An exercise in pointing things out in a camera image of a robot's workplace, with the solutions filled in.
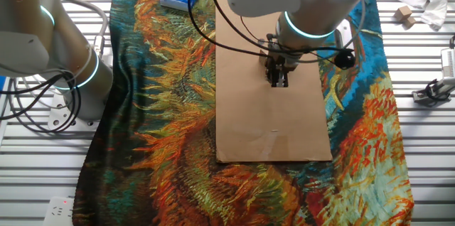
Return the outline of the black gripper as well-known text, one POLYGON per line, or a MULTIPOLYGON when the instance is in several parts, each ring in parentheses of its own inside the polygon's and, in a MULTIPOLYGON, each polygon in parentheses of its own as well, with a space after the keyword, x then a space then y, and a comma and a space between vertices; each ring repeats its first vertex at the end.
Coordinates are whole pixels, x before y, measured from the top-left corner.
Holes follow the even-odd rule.
POLYGON ((302 53, 290 53, 291 48, 280 45, 276 41, 267 41, 266 44, 269 50, 267 57, 262 59, 262 65, 268 67, 269 83, 271 86, 288 87, 288 72, 296 69, 302 53))

